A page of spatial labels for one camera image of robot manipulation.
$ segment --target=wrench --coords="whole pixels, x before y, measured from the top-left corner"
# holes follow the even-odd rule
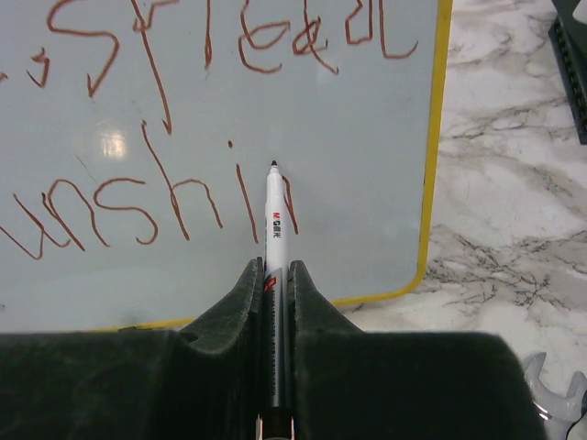
[[[547,354],[542,352],[522,362],[524,376],[543,419],[549,440],[567,440],[570,429],[587,413],[587,378],[575,371],[566,396],[549,390],[540,380]]]

